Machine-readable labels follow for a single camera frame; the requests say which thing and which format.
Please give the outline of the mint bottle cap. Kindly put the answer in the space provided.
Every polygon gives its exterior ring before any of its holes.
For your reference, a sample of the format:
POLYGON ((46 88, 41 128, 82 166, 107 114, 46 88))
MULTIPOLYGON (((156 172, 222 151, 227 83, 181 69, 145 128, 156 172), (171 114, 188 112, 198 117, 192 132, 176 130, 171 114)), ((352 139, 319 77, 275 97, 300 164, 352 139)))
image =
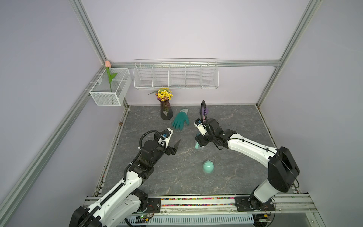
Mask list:
POLYGON ((210 174, 214 171, 214 163, 210 160, 207 160, 203 164, 203 171, 207 174, 210 174))

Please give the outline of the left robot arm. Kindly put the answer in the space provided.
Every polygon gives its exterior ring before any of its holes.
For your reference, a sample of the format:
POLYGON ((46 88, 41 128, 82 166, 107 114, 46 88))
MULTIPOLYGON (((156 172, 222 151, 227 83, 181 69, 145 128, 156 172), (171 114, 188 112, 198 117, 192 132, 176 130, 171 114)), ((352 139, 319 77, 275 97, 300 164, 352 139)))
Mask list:
POLYGON ((131 214, 146 210, 148 195, 139 187, 150 177, 154 165, 164 154, 176 154, 180 142, 170 147, 169 139, 166 138, 140 144, 140 151, 125 168, 122 180, 87 208, 77 208, 69 226, 116 227, 131 214))

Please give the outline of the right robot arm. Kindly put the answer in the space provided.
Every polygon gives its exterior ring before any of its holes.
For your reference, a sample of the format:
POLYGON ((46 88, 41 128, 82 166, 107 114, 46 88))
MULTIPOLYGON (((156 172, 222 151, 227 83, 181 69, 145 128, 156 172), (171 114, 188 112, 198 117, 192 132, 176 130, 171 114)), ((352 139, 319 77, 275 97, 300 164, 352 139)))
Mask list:
POLYGON ((217 148, 223 147, 242 153, 268 169, 267 179, 259 184, 250 194, 248 206, 258 211, 272 201, 278 193, 287 193, 297 177, 300 169, 289 149, 262 145, 240 135, 236 131, 223 130, 215 119, 197 119, 194 126, 199 130, 196 142, 205 147, 213 143, 217 148))

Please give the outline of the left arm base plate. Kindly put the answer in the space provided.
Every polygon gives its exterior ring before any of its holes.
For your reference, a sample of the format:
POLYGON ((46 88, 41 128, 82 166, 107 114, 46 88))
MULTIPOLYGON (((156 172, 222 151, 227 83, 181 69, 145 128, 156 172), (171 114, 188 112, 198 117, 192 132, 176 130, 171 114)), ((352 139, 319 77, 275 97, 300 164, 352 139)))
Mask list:
POLYGON ((161 210, 161 198, 148 198, 147 200, 143 200, 140 204, 139 209, 136 211, 137 213, 160 213, 161 210))

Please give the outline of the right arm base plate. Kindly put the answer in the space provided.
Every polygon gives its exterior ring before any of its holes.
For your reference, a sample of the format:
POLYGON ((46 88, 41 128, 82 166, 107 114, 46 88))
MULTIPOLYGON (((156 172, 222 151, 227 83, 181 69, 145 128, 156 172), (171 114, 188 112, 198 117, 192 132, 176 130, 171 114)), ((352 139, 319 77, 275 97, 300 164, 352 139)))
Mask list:
POLYGON ((236 196, 235 207, 238 212, 246 211, 275 211, 275 203, 270 198, 267 202, 260 202, 258 199, 249 196, 236 196))

